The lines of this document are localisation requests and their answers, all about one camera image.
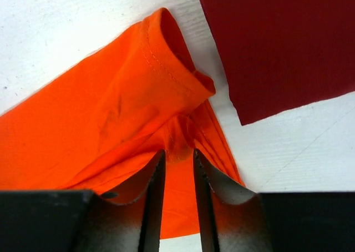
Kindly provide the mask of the folded dark red t-shirt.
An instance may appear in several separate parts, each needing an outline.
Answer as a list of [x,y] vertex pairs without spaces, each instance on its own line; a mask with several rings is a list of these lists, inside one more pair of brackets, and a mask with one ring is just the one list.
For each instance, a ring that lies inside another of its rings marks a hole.
[[200,0],[242,125],[354,91],[354,0]]

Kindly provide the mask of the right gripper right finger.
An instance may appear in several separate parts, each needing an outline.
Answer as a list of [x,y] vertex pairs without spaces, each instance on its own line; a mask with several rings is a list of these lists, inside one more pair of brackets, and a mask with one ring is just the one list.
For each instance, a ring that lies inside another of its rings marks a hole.
[[256,193],[195,149],[203,251],[353,251],[354,192]]

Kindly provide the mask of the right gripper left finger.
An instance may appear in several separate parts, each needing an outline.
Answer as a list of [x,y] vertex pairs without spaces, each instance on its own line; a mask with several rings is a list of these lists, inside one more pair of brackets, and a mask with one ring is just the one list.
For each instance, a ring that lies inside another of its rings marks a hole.
[[103,194],[1,191],[2,251],[158,251],[165,152]]

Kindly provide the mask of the orange t-shirt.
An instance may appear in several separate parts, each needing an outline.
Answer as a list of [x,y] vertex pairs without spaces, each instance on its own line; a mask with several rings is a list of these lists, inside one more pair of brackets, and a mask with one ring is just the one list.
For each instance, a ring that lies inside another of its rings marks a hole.
[[215,92],[161,8],[1,116],[1,188],[102,194],[162,149],[160,236],[196,234],[194,149],[241,181],[209,102]]

